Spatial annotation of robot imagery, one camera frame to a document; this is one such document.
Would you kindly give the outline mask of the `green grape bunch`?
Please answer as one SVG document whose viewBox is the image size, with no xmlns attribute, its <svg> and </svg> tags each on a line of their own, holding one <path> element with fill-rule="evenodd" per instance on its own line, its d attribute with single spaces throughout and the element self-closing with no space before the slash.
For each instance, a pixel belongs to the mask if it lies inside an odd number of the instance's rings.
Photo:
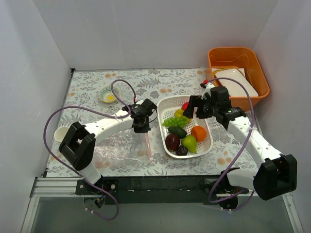
<svg viewBox="0 0 311 233">
<path fill-rule="evenodd" d="M 191 119 L 185 117 L 185 116 L 180 116 L 180 117 L 170 117 L 162 123 L 162 126 L 164 127 L 180 127 L 184 128 L 188 123 L 191 122 Z"/>
</svg>

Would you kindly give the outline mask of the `dark green avocado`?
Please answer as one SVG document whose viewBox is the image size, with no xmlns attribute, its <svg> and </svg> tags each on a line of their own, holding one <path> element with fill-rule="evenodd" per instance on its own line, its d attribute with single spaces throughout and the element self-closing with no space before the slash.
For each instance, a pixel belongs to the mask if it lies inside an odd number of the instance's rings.
<svg viewBox="0 0 311 233">
<path fill-rule="evenodd" d="M 187 132 L 181 127 L 171 126 L 168 128 L 168 132 L 177 135 L 180 139 L 187 136 Z"/>
</svg>

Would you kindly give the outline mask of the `clear zip top bag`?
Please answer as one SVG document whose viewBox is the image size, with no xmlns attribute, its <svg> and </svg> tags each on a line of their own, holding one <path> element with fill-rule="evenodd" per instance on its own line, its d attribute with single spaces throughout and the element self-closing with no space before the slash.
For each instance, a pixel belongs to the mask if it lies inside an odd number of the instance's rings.
<svg viewBox="0 0 311 233">
<path fill-rule="evenodd" d="M 148 134 L 126 130 L 108 137 L 95 145 L 92 161 L 98 169 L 147 165 L 152 161 Z"/>
</svg>

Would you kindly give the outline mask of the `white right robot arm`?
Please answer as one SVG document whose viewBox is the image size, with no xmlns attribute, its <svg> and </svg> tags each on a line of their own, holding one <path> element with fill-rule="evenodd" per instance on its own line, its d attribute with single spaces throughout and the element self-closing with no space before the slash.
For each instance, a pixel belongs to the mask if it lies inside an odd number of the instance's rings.
<svg viewBox="0 0 311 233">
<path fill-rule="evenodd" d="M 233 107 L 225 87 L 208 87 L 201 96 L 191 95 L 183 115 L 192 118 L 216 118 L 242 144 L 255 161 L 258 170 L 251 172 L 229 168 L 220 176 L 220 188 L 231 193 L 237 187 L 255 191 L 263 200 L 292 192 L 297 187 L 297 160 L 275 149 L 257 129 L 246 113 Z"/>
</svg>

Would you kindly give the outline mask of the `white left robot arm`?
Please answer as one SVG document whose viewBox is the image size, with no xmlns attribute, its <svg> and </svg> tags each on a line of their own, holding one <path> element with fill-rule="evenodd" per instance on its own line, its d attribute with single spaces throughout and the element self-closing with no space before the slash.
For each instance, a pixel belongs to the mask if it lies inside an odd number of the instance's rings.
<svg viewBox="0 0 311 233">
<path fill-rule="evenodd" d="M 87 181 L 87 189 L 92 194 L 99 194 L 104 185 L 101 174 L 92 162 L 96 144 L 119 132 L 133 129 L 135 133 L 143 134 L 143 143 L 147 146 L 148 156 L 151 156 L 149 117 L 156 110 L 157 106 L 151 100 L 145 99 L 93 123 L 82 125 L 75 122 L 64 135 L 58 150 Z"/>
</svg>

